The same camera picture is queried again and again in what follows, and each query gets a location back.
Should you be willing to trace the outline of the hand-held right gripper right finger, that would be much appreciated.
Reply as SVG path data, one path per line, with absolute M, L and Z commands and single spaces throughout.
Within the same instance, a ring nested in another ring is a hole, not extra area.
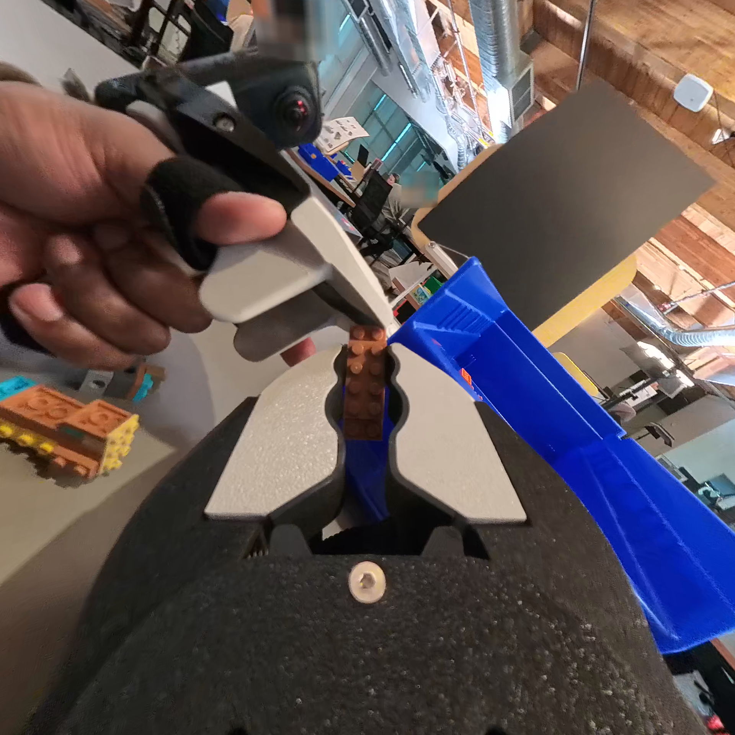
M 470 393 L 402 344 L 390 354 L 400 399 L 389 442 L 395 480 L 462 523 L 524 523 L 526 511 Z

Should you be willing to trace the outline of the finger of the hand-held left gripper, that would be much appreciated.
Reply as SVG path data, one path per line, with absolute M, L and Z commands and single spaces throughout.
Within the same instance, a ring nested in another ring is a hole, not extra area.
M 246 361 L 261 363 L 332 326 L 348 331 L 352 321 L 310 289 L 236 325 L 233 346 Z
M 308 197 L 294 208 L 290 221 L 325 264 L 315 294 L 354 325 L 397 330 L 381 282 L 326 206 Z

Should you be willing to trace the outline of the long brown toy brick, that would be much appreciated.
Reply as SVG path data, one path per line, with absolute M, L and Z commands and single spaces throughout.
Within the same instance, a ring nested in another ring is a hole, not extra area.
M 346 440 L 383 436 L 387 335 L 377 326 L 353 326 L 346 357 L 343 433 Z

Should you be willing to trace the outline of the blue plastic bin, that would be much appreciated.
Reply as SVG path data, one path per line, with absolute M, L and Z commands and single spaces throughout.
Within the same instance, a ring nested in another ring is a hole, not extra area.
M 313 143 L 299 145 L 299 157 L 310 170 L 323 177 L 326 181 L 334 181 L 339 173 L 335 163 L 323 154 Z
M 663 653 L 733 632 L 733 531 L 635 440 L 622 436 L 510 310 L 477 259 L 467 261 L 392 340 L 461 387 L 464 368 L 475 400 L 562 477 L 619 558 Z

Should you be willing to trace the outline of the person's left forearm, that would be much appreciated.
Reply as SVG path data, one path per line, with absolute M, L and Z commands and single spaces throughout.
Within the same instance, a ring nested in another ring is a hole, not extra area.
M 17 83 L 42 87 L 41 82 L 31 73 L 3 61 L 0 63 L 0 80 L 1 83 Z

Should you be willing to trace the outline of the person's left hand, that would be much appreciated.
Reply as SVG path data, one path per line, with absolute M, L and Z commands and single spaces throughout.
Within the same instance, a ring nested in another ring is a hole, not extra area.
M 32 347 L 118 371 L 212 317 L 140 205 L 173 158 L 113 111 L 17 81 L 1 84 L 2 318 Z

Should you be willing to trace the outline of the black office chair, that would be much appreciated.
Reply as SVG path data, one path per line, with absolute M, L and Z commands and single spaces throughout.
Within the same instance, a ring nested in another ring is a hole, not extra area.
M 391 189 L 392 185 L 379 171 L 374 171 L 369 176 L 363 192 L 348 214 L 348 219 L 359 233 L 361 241 L 369 240 L 379 232 L 376 223 L 382 216 L 382 209 L 388 201 Z

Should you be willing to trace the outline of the white instruction sheet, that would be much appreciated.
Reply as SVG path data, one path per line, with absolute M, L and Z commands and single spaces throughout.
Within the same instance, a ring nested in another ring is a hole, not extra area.
M 315 139 L 316 148 L 324 155 L 331 156 L 348 147 L 352 142 L 369 138 L 371 134 L 352 116 L 323 121 L 320 133 Z

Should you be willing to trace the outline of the colourful printed box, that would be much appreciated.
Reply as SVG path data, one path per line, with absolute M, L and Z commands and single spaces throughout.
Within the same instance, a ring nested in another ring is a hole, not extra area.
M 444 282 L 436 276 L 430 276 L 409 291 L 407 300 L 418 309 L 444 285 Z

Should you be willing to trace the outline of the small grey brick model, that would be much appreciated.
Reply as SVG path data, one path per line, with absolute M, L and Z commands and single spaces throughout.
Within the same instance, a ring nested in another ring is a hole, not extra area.
M 97 399 L 141 403 L 158 391 L 166 377 L 164 368 L 139 361 L 121 371 L 89 370 L 76 386 L 76 390 Z

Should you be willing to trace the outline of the dark grey divider panel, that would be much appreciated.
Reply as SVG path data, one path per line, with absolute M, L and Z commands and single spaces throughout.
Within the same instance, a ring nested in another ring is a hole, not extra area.
M 476 257 L 510 310 L 542 326 L 714 186 L 596 81 L 500 145 L 418 220 Z

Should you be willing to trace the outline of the orange yellow brick train model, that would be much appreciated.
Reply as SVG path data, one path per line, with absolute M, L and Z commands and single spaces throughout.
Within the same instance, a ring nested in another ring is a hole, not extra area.
M 1 439 L 36 458 L 41 470 L 89 483 L 121 467 L 138 415 L 103 400 L 89 403 L 24 376 L 1 382 Z

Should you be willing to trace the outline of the white ceiling access point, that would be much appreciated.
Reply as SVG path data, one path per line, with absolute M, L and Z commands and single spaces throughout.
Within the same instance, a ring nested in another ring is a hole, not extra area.
M 700 113 L 710 102 L 714 88 L 704 79 L 686 73 L 673 89 L 673 99 L 678 106 L 692 113 Z

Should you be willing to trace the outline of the silver ventilation duct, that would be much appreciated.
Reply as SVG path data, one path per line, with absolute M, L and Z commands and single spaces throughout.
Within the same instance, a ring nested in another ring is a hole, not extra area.
M 469 1 L 490 120 L 516 128 L 534 102 L 534 66 L 521 50 L 517 3 Z

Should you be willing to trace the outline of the silver flexible duct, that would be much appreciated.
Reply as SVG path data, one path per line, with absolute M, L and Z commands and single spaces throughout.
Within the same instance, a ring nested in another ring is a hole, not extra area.
M 716 328 L 683 329 L 673 325 L 664 316 L 654 316 L 620 296 L 612 301 L 627 311 L 631 317 L 644 325 L 659 339 L 672 345 L 686 348 L 734 347 L 733 325 Z

